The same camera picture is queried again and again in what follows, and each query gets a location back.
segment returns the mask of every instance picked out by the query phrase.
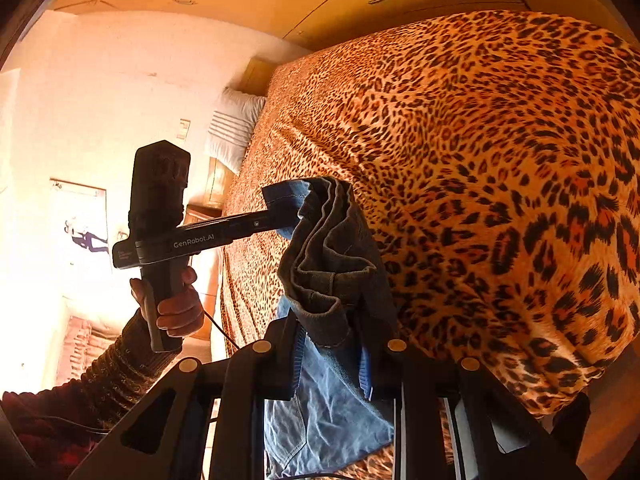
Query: black cable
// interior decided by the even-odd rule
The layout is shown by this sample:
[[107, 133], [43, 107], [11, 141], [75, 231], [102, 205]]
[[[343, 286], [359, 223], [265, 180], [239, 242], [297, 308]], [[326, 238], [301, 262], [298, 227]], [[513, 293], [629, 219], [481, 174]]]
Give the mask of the black cable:
[[28, 419], [40, 419], [40, 420], [55, 420], [57, 422], [64, 422], [70, 426], [74, 426], [76, 428], [81, 428], [82, 430], [89, 431], [90, 433], [96, 433], [101, 435], [106, 435], [111, 430], [101, 430], [100, 428], [90, 428], [89, 426], [85, 426], [84, 424], [78, 424], [72, 420], [68, 420], [68, 418], [62, 418], [61, 416], [53, 416], [53, 415], [23, 415], [20, 418], [28, 418]]
[[351, 476], [338, 475], [337, 473], [311, 473], [306, 475], [296, 475], [296, 476], [283, 476], [282, 478], [278, 478], [278, 480], [304, 480], [306, 478], [338, 478], [340, 480], [356, 480]]
[[224, 337], [226, 337], [226, 340], [227, 340], [227, 341], [229, 341], [233, 346], [235, 346], [235, 347], [236, 347], [236, 350], [239, 350], [239, 349], [240, 349], [240, 347], [236, 344], [236, 342], [235, 342], [233, 339], [231, 339], [231, 338], [226, 334], [226, 332], [225, 332], [224, 330], [222, 330], [222, 329], [220, 328], [220, 326], [219, 326], [215, 321], [213, 321], [213, 318], [209, 315], [209, 313], [208, 313], [206, 310], [203, 310], [203, 312], [204, 312], [204, 315], [205, 315], [205, 316], [207, 316], [207, 317], [209, 318], [209, 320], [210, 320], [210, 321], [215, 325], [215, 327], [216, 327], [218, 330], [220, 330], [220, 333], [221, 333]]

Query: black metal frame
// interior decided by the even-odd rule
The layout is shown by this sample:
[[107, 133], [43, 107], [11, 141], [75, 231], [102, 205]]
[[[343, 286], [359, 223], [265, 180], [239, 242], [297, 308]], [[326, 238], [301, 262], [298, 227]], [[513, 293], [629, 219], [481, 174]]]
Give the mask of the black metal frame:
[[[394, 480], [585, 480], [584, 474], [477, 360], [440, 362], [388, 339], [361, 317], [371, 399], [395, 403]], [[197, 480], [213, 402], [220, 411], [210, 480], [264, 479], [264, 399], [288, 400], [300, 376], [305, 334], [293, 312], [233, 357], [186, 358], [169, 371], [73, 472], [70, 480]], [[446, 403], [455, 465], [440, 421]]]

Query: bed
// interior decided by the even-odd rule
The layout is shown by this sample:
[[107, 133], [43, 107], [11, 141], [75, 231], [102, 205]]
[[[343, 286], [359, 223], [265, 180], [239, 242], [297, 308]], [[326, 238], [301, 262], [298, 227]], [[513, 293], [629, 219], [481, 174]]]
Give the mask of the bed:
[[[533, 415], [555, 413], [640, 330], [639, 63], [595, 25], [500, 10], [311, 54], [274, 74], [223, 214], [289, 178], [352, 182], [402, 336], [478, 357]], [[223, 251], [240, 345], [273, 317], [285, 246], [267, 232]], [[391, 463], [385, 448], [348, 474]]]

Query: hand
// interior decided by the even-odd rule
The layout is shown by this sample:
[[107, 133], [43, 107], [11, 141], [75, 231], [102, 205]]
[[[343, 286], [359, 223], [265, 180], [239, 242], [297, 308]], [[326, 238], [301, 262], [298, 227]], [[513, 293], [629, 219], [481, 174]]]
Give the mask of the hand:
[[[161, 301], [158, 304], [158, 321], [156, 325], [166, 330], [171, 337], [187, 337], [197, 332], [204, 323], [204, 309], [200, 303], [200, 297], [191, 283], [198, 279], [196, 271], [186, 267], [182, 271], [184, 288], [174, 297]], [[142, 280], [132, 278], [131, 295], [138, 302], [142, 317], [145, 318], [145, 287]]]

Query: blue jeans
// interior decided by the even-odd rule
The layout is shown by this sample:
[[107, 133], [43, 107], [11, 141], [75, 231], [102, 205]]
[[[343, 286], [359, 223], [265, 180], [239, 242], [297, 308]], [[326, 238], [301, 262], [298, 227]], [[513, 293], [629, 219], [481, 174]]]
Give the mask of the blue jeans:
[[290, 243], [276, 316], [293, 309], [307, 334], [295, 396], [265, 404], [269, 478], [334, 472], [393, 440], [391, 404], [368, 402], [360, 388], [362, 348], [350, 317], [362, 308], [395, 328], [396, 308], [350, 184], [290, 180], [262, 193], [269, 209], [299, 209], [298, 224], [279, 231]]

